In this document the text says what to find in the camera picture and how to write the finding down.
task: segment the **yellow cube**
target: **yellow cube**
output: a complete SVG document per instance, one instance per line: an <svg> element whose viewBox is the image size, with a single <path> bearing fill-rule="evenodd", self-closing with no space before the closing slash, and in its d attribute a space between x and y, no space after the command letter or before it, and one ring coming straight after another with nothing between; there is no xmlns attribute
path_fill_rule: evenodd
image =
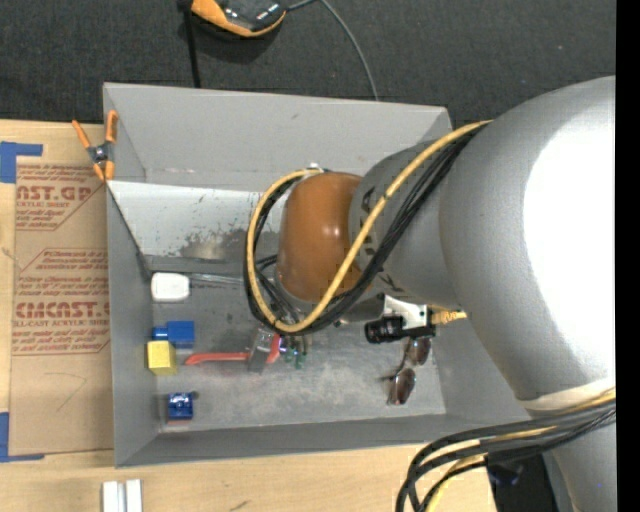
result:
<svg viewBox="0 0 640 512"><path fill-rule="evenodd" d="M176 349L168 341L147 342L147 364L156 375L176 375Z"/></svg>

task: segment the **white plastic piece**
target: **white plastic piece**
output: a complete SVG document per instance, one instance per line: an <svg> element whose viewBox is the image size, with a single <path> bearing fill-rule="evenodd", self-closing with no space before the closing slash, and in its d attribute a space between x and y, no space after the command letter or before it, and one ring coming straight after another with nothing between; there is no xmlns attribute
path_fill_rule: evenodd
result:
<svg viewBox="0 0 640 512"><path fill-rule="evenodd" d="M102 512L142 512L142 480L103 482Z"/></svg>
<svg viewBox="0 0 640 512"><path fill-rule="evenodd" d="M151 278L151 297L155 302L180 302L189 297L189 278L171 272L156 272Z"/></svg>
<svg viewBox="0 0 640 512"><path fill-rule="evenodd" d="M142 480L126 481L126 512L142 512Z"/></svg>
<svg viewBox="0 0 640 512"><path fill-rule="evenodd" d="M118 482L103 482L102 512L125 512L124 485Z"/></svg>
<svg viewBox="0 0 640 512"><path fill-rule="evenodd" d="M385 295L384 315L402 315L404 317L404 329L413 329L427 325L427 305L403 302Z"/></svg>

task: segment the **wooden table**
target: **wooden table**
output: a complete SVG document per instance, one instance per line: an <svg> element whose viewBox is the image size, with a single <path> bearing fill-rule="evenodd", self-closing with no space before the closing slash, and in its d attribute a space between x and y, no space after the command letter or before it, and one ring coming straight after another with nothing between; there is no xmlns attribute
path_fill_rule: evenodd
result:
<svg viewBox="0 0 640 512"><path fill-rule="evenodd" d="M88 129L99 141L101 126ZM49 157L78 151L68 124L0 120L0 141L45 143ZM0 247L13 247L15 186L0 183ZM8 409L13 260L0 253L0 412ZM112 451L0 464L0 510L98 511L101 483L143 480L146 512L391 511L417 445L313 455L114 469ZM434 478L425 479L425 486ZM494 512L484 470L452 479L437 510Z"/></svg>

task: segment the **small tool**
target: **small tool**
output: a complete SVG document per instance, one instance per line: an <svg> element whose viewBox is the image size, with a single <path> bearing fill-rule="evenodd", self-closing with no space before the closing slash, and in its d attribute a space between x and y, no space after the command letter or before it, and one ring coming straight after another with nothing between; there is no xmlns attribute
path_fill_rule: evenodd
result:
<svg viewBox="0 0 640 512"><path fill-rule="evenodd" d="M111 180L115 174L112 146L116 143L118 136L118 120L118 113L115 110L110 110L107 114L105 141L99 146L92 146L91 142L89 142L89 137L87 137L80 123L75 119L71 121L82 146L87 150L87 153L89 153L89 157L93 162L93 170L98 178L100 178L100 181Z"/></svg>
<svg viewBox="0 0 640 512"><path fill-rule="evenodd" d="M271 32L287 12L272 0L194 0L191 11L211 25L242 38Z"/></svg>
<svg viewBox="0 0 640 512"><path fill-rule="evenodd" d="M266 345L261 344L261 350L256 351L253 350L251 352L204 352L198 354L191 354L184 362L185 366L192 366L195 364L205 363L205 362L214 362L214 361L248 361L251 364L250 370L254 371L260 366L257 366L257 363L252 363L252 359L256 352L259 352L260 355L265 353L266 358L262 360L262 363L271 364L274 363L278 357L280 356L280 335L275 334L271 337L269 352L266 353Z"/></svg>

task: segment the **black floor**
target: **black floor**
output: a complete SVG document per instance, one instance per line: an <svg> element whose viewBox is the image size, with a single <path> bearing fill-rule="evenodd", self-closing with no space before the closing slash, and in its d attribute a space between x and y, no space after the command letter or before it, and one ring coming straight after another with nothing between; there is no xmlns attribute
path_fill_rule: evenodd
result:
<svg viewBox="0 0 640 512"><path fill-rule="evenodd" d="M382 101L445 106L455 126L616 73L615 0L329 2ZM196 39L205 88L372 98L358 53L320 2L261 40L202 27ZM105 81L191 86L175 1L0 2L0 118L101 121ZM521 483L498 491L502 510L550 512L544 473L528 461Z"/></svg>

